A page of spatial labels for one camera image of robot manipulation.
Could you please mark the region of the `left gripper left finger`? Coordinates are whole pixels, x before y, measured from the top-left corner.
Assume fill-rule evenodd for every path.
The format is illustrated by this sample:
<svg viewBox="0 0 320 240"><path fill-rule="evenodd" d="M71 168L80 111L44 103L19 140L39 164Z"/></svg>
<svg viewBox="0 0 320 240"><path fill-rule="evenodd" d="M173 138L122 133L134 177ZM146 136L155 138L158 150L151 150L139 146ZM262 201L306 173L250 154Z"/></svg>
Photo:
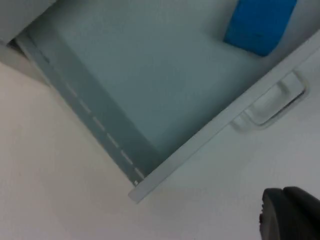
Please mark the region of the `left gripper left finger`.
<svg viewBox="0 0 320 240"><path fill-rule="evenodd" d="M263 240L292 240L295 223L293 205L279 188L267 188L262 195L259 231Z"/></svg>

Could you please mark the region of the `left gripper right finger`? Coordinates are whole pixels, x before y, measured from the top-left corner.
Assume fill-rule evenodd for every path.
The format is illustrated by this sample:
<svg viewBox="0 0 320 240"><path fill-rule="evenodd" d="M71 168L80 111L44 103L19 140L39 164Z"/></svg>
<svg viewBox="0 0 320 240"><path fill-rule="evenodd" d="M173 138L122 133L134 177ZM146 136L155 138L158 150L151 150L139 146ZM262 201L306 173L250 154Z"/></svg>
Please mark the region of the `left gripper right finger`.
<svg viewBox="0 0 320 240"><path fill-rule="evenodd" d="M306 218L310 228L314 231L315 239L320 239L320 199L307 191L288 186L283 189L284 194L295 205L298 211Z"/></svg>

